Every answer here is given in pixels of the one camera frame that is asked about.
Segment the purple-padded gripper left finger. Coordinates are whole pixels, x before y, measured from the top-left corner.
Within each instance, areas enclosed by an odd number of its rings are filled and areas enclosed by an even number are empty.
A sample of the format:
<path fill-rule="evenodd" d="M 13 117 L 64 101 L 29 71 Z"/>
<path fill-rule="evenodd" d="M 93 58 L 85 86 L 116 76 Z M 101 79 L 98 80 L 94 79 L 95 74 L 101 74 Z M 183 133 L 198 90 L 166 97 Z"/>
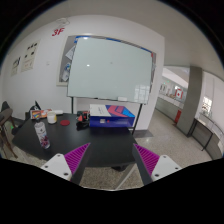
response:
<path fill-rule="evenodd" d="M 89 160 L 89 146 L 90 144 L 86 143 L 65 155 L 58 153 L 47 161 L 42 169 L 68 181 L 80 181 Z"/>

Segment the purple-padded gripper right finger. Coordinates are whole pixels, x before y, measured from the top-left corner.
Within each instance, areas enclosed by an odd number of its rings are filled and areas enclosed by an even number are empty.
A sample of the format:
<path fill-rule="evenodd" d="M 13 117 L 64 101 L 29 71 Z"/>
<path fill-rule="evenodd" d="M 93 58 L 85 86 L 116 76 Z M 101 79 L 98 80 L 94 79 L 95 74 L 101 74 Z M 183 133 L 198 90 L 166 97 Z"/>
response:
<path fill-rule="evenodd" d="M 159 156 L 138 144 L 133 145 L 132 154 L 143 182 L 154 182 L 181 170 L 168 155 Z"/>

